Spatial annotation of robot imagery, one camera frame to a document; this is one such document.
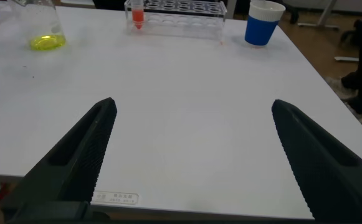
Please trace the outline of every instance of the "chair leg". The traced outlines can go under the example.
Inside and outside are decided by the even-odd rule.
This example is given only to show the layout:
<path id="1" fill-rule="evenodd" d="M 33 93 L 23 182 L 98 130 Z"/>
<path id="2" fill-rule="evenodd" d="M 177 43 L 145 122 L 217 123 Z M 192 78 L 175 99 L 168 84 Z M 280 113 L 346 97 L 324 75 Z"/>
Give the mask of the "chair leg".
<path id="1" fill-rule="evenodd" d="M 298 10 L 289 4 L 283 3 L 283 5 L 286 7 L 286 11 L 292 14 L 290 18 L 290 24 L 295 24 L 298 21 L 298 18 L 300 17 L 298 15 Z"/>

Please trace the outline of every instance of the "label sticker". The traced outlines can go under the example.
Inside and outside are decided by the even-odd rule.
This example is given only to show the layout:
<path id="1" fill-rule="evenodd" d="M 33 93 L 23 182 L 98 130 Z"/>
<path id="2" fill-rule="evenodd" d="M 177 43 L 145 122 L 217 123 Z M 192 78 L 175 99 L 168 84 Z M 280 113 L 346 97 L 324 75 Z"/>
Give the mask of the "label sticker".
<path id="1" fill-rule="evenodd" d="M 100 203 L 112 203 L 112 204 L 126 204 L 136 205 L 138 203 L 139 195 L 133 193 L 121 193 L 121 192 L 99 192 L 93 193 L 92 201 Z"/>

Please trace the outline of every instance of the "wooden floor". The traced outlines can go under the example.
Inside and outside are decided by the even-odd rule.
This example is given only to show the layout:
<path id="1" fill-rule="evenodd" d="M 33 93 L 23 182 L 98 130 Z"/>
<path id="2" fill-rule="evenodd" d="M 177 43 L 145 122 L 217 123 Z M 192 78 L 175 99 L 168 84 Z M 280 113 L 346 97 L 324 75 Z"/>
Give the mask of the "wooden floor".
<path id="1" fill-rule="evenodd" d="M 301 12 L 299 22 L 315 23 L 319 17 L 320 14 L 318 13 Z M 279 26 L 322 77 L 338 78 L 356 71 L 358 67 L 357 63 L 336 62 L 334 57 L 358 56 L 358 48 L 349 44 L 340 45 L 340 37 L 344 31 L 353 29 L 355 20 L 361 18 L 332 14 L 328 24 L 340 26 L 341 29 L 337 32 L 332 29 L 292 25 L 288 22 L 290 14 L 286 13 L 283 15 Z"/>

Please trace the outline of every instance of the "test tube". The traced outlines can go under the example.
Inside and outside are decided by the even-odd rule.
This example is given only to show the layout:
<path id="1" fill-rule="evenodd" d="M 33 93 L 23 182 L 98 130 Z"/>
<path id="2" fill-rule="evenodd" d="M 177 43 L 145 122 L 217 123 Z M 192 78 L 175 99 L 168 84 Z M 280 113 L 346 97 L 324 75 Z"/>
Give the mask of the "test tube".
<path id="1" fill-rule="evenodd" d="M 143 0 L 131 0 L 132 20 L 137 29 L 141 29 L 145 19 L 143 18 Z"/>

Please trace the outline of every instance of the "shoe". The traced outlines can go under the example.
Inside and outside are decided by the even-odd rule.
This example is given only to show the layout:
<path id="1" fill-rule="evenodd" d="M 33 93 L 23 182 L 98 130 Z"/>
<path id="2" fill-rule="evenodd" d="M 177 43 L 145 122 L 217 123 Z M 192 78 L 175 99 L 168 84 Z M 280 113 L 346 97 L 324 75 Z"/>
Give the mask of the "shoe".
<path id="1" fill-rule="evenodd" d="M 325 81 L 341 100 L 356 97 L 357 91 L 345 88 L 340 78 L 326 77 Z"/>
<path id="2" fill-rule="evenodd" d="M 362 114 L 358 114 L 347 102 L 344 104 L 351 111 L 351 113 L 353 113 L 355 118 L 358 119 L 358 121 L 360 121 L 360 123 L 362 123 Z"/>

